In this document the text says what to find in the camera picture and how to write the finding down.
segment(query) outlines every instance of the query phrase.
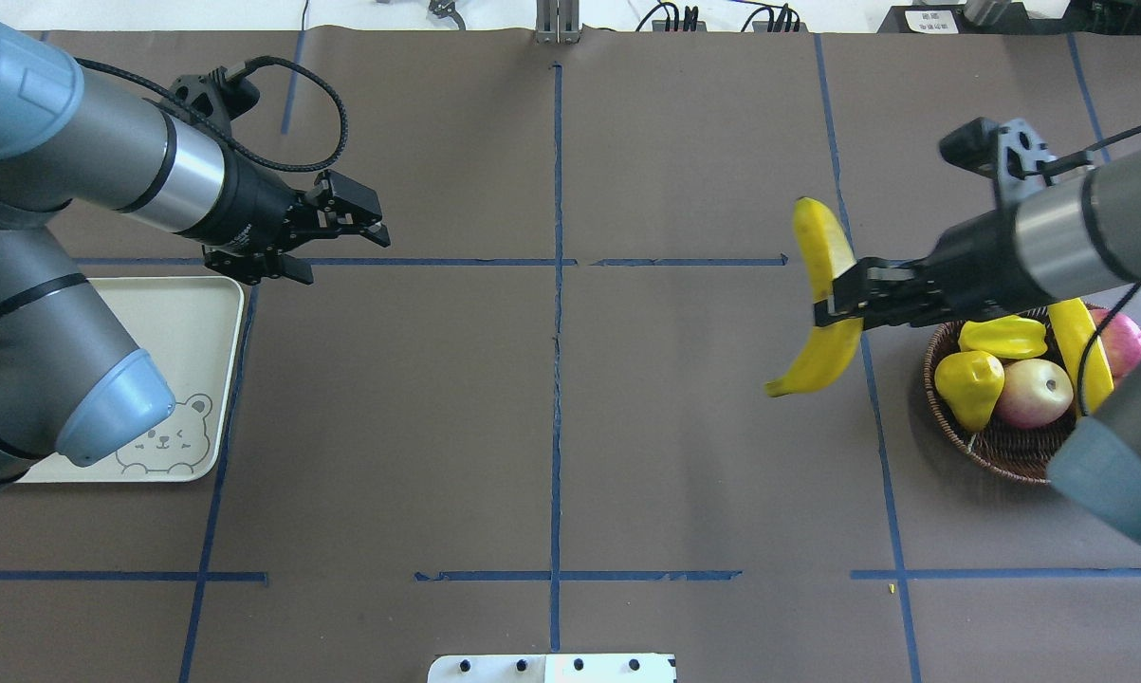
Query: brown woven basket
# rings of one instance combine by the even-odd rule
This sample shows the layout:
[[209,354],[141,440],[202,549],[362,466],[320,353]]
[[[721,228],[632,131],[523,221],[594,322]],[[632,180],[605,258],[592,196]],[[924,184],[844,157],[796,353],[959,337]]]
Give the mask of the brown woven basket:
[[[1034,310],[1022,312],[1021,317],[1042,320],[1046,325],[1047,351],[1042,358],[1063,366],[1059,345],[1055,344],[1054,333],[1051,331],[1051,320],[1046,315],[1046,308],[1034,308]],[[1074,414],[1068,410],[1058,421],[1038,429],[1009,426],[995,415],[992,416],[992,422],[982,429],[982,432],[972,436],[962,429],[957,420],[953,418],[953,412],[940,398],[940,393],[937,392],[933,384],[933,372],[937,369],[937,365],[947,355],[960,350],[957,336],[961,330],[962,323],[938,325],[924,351],[924,397],[929,399],[929,407],[931,414],[937,418],[937,424],[946,433],[948,441],[979,466],[994,471],[1000,477],[1006,477],[1006,479],[1022,483],[1051,483],[1046,478],[1046,464],[1051,462],[1055,450],[1060,449],[1060,446],[1075,429]]]

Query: apple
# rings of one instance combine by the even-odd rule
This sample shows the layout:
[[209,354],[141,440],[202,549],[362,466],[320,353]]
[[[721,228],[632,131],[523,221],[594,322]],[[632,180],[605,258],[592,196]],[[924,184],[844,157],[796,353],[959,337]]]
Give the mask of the apple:
[[1068,372],[1043,358],[1004,366],[1004,390],[995,414],[1018,429],[1037,429],[1060,418],[1071,407]]
[[[1093,316],[1094,325],[1102,324],[1104,316],[1109,314],[1102,308],[1094,308],[1089,312]],[[1104,359],[1109,361],[1109,373],[1116,380],[1126,376],[1141,361],[1141,330],[1125,314],[1118,314],[1109,320],[1100,340],[1104,347]]]

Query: bear face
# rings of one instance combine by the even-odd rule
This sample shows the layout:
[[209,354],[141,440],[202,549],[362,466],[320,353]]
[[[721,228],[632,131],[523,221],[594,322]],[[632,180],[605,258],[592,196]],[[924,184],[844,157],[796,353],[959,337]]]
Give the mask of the bear face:
[[122,449],[115,450],[115,461],[123,465],[123,474],[148,474],[151,471],[188,474],[203,462],[211,449],[207,416],[211,415],[211,398],[195,393],[175,406],[172,415],[149,429]]

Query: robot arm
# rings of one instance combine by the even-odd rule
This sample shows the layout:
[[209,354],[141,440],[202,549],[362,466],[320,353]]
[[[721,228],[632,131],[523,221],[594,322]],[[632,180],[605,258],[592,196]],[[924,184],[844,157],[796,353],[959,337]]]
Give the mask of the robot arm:
[[[248,71],[187,76],[176,91],[228,132],[257,103]],[[44,228],[72,200],[196,241],[207,267],[248,285],[310,284],[308,263],[288,254],[310,239],[389,245],[372,189],[329,170],[313,189],[290,189],[192,122],[187,108],[140,99],[0,23],[0,489],[51,453],[92,464],[175,406]]]
[[[996,211],[949,228],[922,259],[857,261],[817,303],[817,325],[995,319],[1141,282],[1141,152],[1055,184],[1052,173],[1087,160],[1055,160],[1023,121],[977,120],[948,136],[941,154],[994,180]],[[1141,544],[1141,364],[1078,421],[1047,475]]]

